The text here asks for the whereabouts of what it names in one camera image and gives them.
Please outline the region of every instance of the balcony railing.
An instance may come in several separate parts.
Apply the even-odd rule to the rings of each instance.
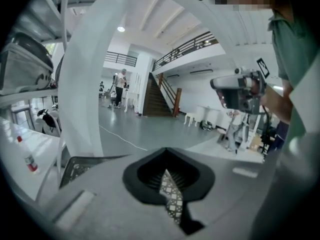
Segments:
[[[203,33],[195,37],[194,39],[185,42],[184,44],[175,48],[173,51],[169,52],[167,55],[163,56],[161,59],[156,61],[152,71],[155,71],[184,55],[187,55],[204,47],[212,46],[217,43],[218,40],[214,37],[214,35],[211,32]]]
[[[121,53],[115,53],[111,51],[107,51],[105,55],[106,62],[114,62],[114,63],[120,63],[128,66],[135,67],[137,63],[137,58],[132,57],[129,55],[124,55]]]

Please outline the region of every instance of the box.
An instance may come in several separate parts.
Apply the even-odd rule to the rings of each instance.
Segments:
[[[255,136],[253,137],[252,141],[251,141],[250,150],[258,151],[258,148],[259,148],[261,143],[262,143],[261,135],[256,133]]]

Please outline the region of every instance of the wooden staircase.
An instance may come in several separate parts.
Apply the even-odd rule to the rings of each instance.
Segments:
[[[148,83],[145,92],[143,116],[149,117],[172,117],[169,108],[160,88],[152,75],[149,73]]]

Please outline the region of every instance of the green shirt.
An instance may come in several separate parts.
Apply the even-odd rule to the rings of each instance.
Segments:
[[[293,88],[297,86],[311,66],[318,51],[318,43],[306,22],[295,15],[294,23],[274,12],[268,30],[272,30],[272,43],[279,67],[279,77],[288,80]],[[293,108],[287,145],[295,136],[306,132],[298,112]]]

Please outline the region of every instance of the bottle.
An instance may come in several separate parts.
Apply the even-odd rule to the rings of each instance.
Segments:
[[[21,151],[22,151],[22,155],[24,158],[24,161],[26,163],[26,166],[28,166],[29,170],[33,173],[37,173],[39,171],[38,169],[38,165],[35,162],[34,157],[32,156],[32,154],[30,153],[28,147],[24,144],[24,142],[22,141],[21,136],[18,136],[17,138],[18,144],[21,147]]]

